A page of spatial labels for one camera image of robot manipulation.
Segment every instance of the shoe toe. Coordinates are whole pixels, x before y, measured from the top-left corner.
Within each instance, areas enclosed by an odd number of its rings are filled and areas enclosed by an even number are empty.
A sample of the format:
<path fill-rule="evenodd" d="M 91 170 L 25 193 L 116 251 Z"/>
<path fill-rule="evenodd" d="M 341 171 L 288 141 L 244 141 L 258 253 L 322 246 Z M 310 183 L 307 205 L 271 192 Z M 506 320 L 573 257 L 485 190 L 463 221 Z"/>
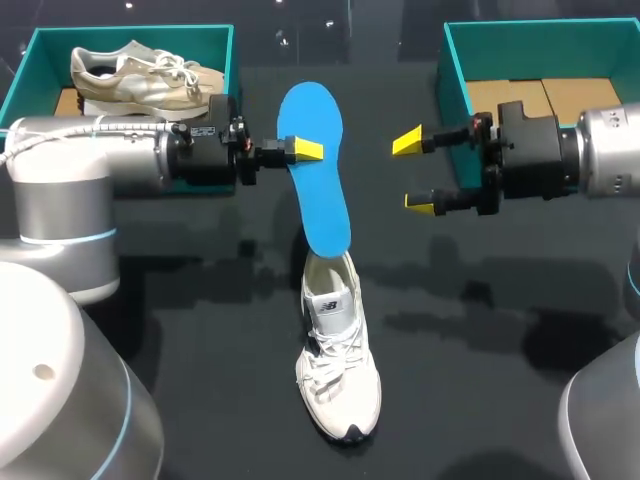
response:
<path fill-rule="evenodd" d="M 368 436 L 380 414 L 380 380 L 377 371 L 349 372 L 342 385 L 320 399 L 304 389 L 307 405 L 319 426 L 332 438 L 355 442 Z"/>

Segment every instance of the white sneaker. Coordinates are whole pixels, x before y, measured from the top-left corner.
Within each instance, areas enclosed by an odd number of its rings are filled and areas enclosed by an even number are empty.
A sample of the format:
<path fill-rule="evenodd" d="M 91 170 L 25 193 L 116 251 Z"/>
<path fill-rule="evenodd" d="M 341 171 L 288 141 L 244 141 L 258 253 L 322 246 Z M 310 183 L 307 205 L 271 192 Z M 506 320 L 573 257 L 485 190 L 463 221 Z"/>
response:
<path fill-rule="evenodd" d="M 224 74 L 131 41 L 115 52 L 71 52 L 71 79 L 85 115 L 157 115 L 180 121 L 207 113 Z"/>
<path fill-rule="evenodd" d="M 382 391 L 369 350 L 360 280 L 348 253 L 331 260 L 308 255 L 302 309 L 311 317 L 309 336 L 315 340 L 296 364 L 302 398 L 329 437 L 361 440 L 376 426 Z"/>

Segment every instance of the cardboard box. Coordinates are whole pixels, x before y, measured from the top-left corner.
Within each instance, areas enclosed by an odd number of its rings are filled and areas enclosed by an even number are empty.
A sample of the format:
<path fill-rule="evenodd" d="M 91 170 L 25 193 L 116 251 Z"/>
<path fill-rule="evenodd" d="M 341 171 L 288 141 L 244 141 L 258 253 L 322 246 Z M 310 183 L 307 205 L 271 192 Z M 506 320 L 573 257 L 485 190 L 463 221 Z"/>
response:
<path fill-rule="evenodd" d="M 633 18 L 447 23 L 436 94 L 456 126 L 521 100 L 530 117 L 571 126 L 591 108 L 640 101 L 640 23 Z M 480 185 L 477 152 L 451 149 L 461 187 Z"/>
<path fill-rule="evenodd" d="M 9 128 L 22 117 L 79 113 L 70 75 L 73 48 L 110 52 L 131 40 L 224 72 L 224 93 L 240 100 L 232 25 L 37 28 L 0 109 L 0 128 Z M 0 133 L 0 151 L 5 138 Z M 176 182 L 171 193 L 220 191 L 219 187 L 194 188 Z"/>

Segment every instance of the shoelace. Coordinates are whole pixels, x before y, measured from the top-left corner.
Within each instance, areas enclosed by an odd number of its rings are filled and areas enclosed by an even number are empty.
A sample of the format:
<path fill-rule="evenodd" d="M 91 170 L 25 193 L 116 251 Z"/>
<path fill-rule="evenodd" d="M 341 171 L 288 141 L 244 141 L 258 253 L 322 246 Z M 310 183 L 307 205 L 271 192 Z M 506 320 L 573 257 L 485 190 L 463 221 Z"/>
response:
<path fill-rule="evenodd" d="M 185 62 L 184 58 L 179 55 L 162 52 L 156 57 L 156 63 L 151 65 L 152 66 L 149 69 L 151 73 L 167 73 L 174 79 L 182 77 L 184 78 L 184 86 L 188 89 L 195 89 L 198 87 L 198 74 L 189 69 L 189 67 L 200 65 L 198 62 Z"/>
<path fill-rule="evenodd" d="M 315 328 L 309 332 L 309 336 L 318 342 L 320 355 L 305 351 L 311 372 L 303 380 L 313 380 L 316 392 L 325 390 L 339 380 L 345 371 L 364 361 L 361 330 L 362 319 L 358 316 L 356 323 L 339 335 L 322 335 Z"/>

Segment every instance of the teal box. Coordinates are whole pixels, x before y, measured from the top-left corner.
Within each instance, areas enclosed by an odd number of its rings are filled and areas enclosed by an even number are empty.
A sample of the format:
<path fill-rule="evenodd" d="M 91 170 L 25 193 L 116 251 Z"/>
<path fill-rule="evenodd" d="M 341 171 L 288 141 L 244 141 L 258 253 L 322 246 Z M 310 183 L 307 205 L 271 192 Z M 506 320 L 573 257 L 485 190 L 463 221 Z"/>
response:
<path fill-rule="evenodd" d="M 640 23 L 635 18 L 445 23 L 436 95 L 444 126 L 469 121 L 466 82 L 608 78 L 620 102 L 640 101 Z M 451 148 L 461 187 L 480 185 L 480 159 Z"/>
<path fill-rule="evenodd" d="M 62 89 L 73 86 L 70 60 L 75 47 L 111 52 L 131 40 L 224 72 L 224 93 L 239 101 L 232 25 L 37 28 L 0 110 L 0 128 L 7 129 L 22 117 L 53 115 Z M 1 150 L 5 137 L 6 133 L 1 132 Z M 177 184 L 172 193 L 207 192 L 218 193 L 220 188 Z"/>

